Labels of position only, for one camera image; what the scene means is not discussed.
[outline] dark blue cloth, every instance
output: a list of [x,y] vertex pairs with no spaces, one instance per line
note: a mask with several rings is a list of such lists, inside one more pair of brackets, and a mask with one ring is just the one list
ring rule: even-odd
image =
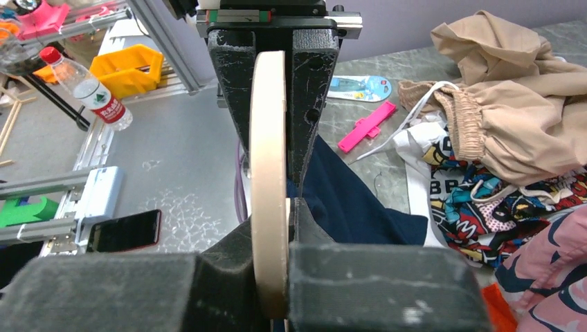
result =
[[[287,196],[298,196],[291,181]],[[314,143],[303,197],[314,220],[336,242],[424,244],[426,218],[386,209],[320,136]]]

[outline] plastic bottle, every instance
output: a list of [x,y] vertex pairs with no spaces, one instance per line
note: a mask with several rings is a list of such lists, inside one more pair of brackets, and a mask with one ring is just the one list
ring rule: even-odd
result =
[[128,128],[132,122],[130,111],[84,66],[63,57],[56,48],[50,46],[41,50],[39,55],[51,66],[61,86],[86,108],[92,110],[113,130]]

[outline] gray table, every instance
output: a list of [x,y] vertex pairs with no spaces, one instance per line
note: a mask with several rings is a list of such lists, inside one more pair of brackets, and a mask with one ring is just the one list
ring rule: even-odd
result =
[[[537,30],[552,42],[558,55],[587,65],[586,22]],[[352,47],[352,41],[345,46]],[[456,66],[433,48],[340,63],[336,73],[381,75],[394,88],[402,79],[447,80],[458,76]],[[195,96],[182,94],[135,102],[129,105],[134,114],[132,125],[111,139],[106,165],[122,167],[126,173],[116,216],[156,208],[163,211],[160,244],[146,251],[204,250],[237,225],[233,202],[237,136],[228,110],[217,107],[215,93],[215,89],[206,89]],[[395,91],[390,101],[399,104]],[[378,106],[328,100],[319,133],[338,151],[337,142],[354,122]],[[341,154],[343,160],[350,162],[383,142],[405,116],[406,111],[400,107],[382,125],[379,137],[362,142],[348,155]],[[359,161],[351,168],[386,207],[409,210],[404,163],[393,150]]]

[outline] yellow plastic bin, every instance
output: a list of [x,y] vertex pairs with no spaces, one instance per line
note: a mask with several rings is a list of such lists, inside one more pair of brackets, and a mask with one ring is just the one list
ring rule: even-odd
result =
[[163,54],[135,45],[94,57],[90,72],[118,99],[157,89]]

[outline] black phone screen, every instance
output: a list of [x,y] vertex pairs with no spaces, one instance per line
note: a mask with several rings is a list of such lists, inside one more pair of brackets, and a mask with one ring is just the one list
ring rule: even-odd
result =
[[152,210],[92,226],[87,252],[120,252],[152,246],[159,240],[161,211]]

